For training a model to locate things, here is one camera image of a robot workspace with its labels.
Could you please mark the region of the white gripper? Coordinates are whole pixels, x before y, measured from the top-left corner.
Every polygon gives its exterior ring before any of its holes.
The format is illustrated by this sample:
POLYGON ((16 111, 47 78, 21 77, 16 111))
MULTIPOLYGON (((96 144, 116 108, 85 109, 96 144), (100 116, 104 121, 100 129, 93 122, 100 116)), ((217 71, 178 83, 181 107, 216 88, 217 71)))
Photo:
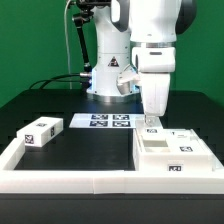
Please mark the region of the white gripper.
POLYGON ((170 74, 141 73, 141 99, 147 126, 155 125, 155 117, 165 114, 167 107, 170 74))

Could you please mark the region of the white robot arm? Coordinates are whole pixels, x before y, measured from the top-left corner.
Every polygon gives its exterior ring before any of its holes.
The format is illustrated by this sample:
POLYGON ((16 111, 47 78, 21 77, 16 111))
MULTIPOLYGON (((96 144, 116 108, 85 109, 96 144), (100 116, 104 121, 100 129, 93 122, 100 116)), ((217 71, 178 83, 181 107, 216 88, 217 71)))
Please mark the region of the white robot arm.
POLYGON ((138 92, 144 123, 152 126, 167 107, 177 36, 196 10, 196 0, 96 1, 97 64, 88 94, 111 102, 138 92))

